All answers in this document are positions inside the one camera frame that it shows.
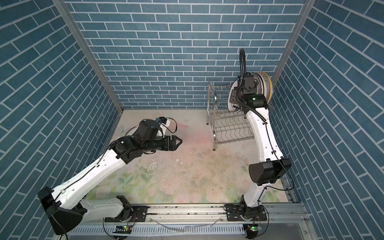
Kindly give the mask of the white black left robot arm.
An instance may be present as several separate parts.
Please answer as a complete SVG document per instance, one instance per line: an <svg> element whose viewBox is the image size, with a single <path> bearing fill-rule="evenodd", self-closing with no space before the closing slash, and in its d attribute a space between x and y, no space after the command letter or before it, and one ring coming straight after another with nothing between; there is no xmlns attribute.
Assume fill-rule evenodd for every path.
<svg viewBox="0 0 384 240"><path fill-rule="evenodd" d="M85 196L112 173L143 153L175 151L182 142L175 135L137 143L132 136L122 137L113 141L101 157L71 179L55 188L42 188L38 197L55 234L65 235L79 224L92 220L109 218L116 222L131 221L135 213L124 196L101 201L87 201Z"/></svg>

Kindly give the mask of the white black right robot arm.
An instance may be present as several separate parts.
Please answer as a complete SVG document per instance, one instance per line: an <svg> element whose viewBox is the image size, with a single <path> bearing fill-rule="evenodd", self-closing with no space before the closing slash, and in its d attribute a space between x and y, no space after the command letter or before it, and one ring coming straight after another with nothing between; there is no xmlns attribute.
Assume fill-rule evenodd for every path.
<svg viewBox="0 0 384 240"><path fill-rule="evenodd" d="M292 166L291 160L285 158L278 147L264 95L242 96L238 86L233 84L228 101L230 104L237 103L246 114L257 147L255 162L248 167L252 182L242 196L236 214L245 221L265 221L267 216L266 210L262 206L262 200L267 190L291 191L295 187L295 184L286 189L273 186L278 179L288 173L288 169Z"/></svg>

